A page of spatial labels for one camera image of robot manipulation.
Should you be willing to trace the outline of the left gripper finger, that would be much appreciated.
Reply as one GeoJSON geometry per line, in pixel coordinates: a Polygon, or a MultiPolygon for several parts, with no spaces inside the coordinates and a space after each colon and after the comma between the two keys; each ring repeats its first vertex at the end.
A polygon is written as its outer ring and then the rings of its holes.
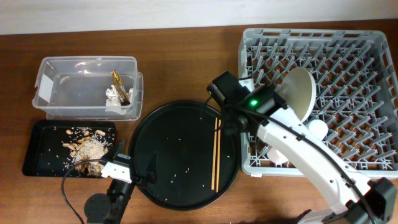
{"type": "Polygon", "coordinates": [[[153,153],[147,166],[146,179],[152,184],[155,184],[157,182],[157,151],[153,153]]]}
{"type": "Polygon", "coordinates": [[[124,154],[125,140],[121,140],[119,144],[114,148],[113,159],[117,158],[119,154],[124,154]]]}

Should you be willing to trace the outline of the food scraps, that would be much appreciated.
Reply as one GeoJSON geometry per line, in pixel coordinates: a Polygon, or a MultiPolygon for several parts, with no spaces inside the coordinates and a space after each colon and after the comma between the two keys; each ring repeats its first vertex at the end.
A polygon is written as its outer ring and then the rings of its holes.
{"type": "Polygon", "coordinates": [[[87,126],[54,126],[45,134],[40,158],[55,176],[68,169],[72,169],[70,175],[98,176],[103,168],[98,159],[113,147],[115,138],[112,128],[87,126]]]}

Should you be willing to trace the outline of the wooden chopstick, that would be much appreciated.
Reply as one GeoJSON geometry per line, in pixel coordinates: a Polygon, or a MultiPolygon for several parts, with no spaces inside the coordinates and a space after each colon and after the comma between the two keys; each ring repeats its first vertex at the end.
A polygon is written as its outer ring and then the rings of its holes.
{"type": "Polygon", "coordinates": [[[216,192],[220,186],[220,152],[221,152],[221,120],[218,119],[217,142],[216,142],[216,192]]]}
{"type": "Polygon", "coordinates": [[[215,118],[214,138],[213,138],[213,160],[212,160],[212,172],[211,172],[211,189],[212,190],[215,190],[217,128],[218,128],[218,118],[216,117],[215,118]]]}

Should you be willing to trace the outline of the white tissue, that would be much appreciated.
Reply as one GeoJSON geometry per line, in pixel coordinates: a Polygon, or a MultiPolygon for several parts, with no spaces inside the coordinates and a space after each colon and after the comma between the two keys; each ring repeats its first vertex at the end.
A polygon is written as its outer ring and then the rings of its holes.
{"type": "Polygon", "coordinates": [[[106,89],[106,96],[108,99],[106,100],[105,112],[114,112],[120,115],[126,114],[127,109],[121,108],[120,95],[114,85],[111,85],[111,89],[106,89]]]}

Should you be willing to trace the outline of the gold snack wrapper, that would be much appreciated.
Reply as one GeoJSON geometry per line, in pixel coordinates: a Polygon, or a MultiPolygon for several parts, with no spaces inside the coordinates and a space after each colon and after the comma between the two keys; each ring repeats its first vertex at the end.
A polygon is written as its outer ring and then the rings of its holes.
{"type": "Polygon", "coordinates": [[[113,70],[111,72],[112,78],[113,78],[113,83],[114,86],[116,88],[116,90],[118,91],[119,97],[120,97],[120,101],[121,101],[121,105],[122,106],[127,106],[130,105],[130,101],[129,101],[129,96],[127,94],[127,92],[124,89],[124,83],[119,75],[119,73],[115,70],[113,70]]]}

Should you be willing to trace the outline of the grey plate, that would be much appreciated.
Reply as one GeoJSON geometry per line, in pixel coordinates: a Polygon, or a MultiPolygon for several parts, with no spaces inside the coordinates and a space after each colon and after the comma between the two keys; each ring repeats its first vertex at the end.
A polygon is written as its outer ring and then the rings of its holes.
{"type": "Polygon", "coordinates": [[[308,70],[297,67],[282,80],[276,92],[292,108],[301,122],[305,121],[313,110],[316,100],[316,83],[308,70]]]}

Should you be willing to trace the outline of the pink cup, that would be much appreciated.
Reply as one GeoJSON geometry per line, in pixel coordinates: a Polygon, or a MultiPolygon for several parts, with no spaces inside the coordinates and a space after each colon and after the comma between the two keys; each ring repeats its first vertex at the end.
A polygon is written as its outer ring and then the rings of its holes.
{"type": "Polygon", "coordinates": [[[269,150],[267,151],[267,157],[268,159],[275,163],[275,164],[283,164],[288,162],[289,160],[283,155],[283,153],[281,153],[280,151],[278,151],[276,148],[274,147],[269,147],[269,150]]]}

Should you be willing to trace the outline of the blue cup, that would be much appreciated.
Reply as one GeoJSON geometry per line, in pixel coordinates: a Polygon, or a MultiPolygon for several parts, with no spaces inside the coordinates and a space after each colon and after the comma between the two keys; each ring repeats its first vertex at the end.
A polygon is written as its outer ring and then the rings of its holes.
{"type": "Polygon", "coordinates": [[[305,127],[307,129],[307,134],[311,134],[320,141],[324,140],[328,133],[328,126],[324,121],[320,119],[314,119],[309,121],[305,125],[305,127]]]}

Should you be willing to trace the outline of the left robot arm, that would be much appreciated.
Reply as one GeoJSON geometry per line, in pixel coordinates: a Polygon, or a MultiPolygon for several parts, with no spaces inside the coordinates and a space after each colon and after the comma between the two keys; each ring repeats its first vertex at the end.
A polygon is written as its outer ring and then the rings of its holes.
{"type": "Polygon", "coordinates": [[[157,151],[147,165],[146,174],[139,175],[134,167],[134,159],[125,155],[123,149],[124,141],[121,141],[101,158],[104,160],[101,176],[113,179],[106,193],[111,202],[111,210],[105,220],[110,223],[120,223],[135,187],[146,189],[149,184],[157,182],[157,151]]]}

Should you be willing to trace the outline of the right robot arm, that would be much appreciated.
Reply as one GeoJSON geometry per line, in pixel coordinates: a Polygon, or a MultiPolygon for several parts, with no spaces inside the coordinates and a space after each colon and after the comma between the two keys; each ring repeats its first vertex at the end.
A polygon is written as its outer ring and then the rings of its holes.
{"type": "Polygon", "coordinates": [[[218,130],[251,132],[280,151],[321,193],[328,210],[306,210],[298,223],[388,223],[397,189],[385,177],[376,181],[346,164],[303,121],[315,104],[314,77],[304,68],[291,70],[278,90],[250,90],[224,72],[207,87],[221,108],[218,130]]]}

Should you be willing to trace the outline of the left arm round base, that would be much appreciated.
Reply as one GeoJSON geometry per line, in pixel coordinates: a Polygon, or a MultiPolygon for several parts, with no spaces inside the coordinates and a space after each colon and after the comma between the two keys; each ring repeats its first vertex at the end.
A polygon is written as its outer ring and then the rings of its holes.
{"type": "Polygon", "coordinates": [[[94,194],[85,203],[87,223],[104,224],[111,211],[111,200],[106,194],[94,194]]]}

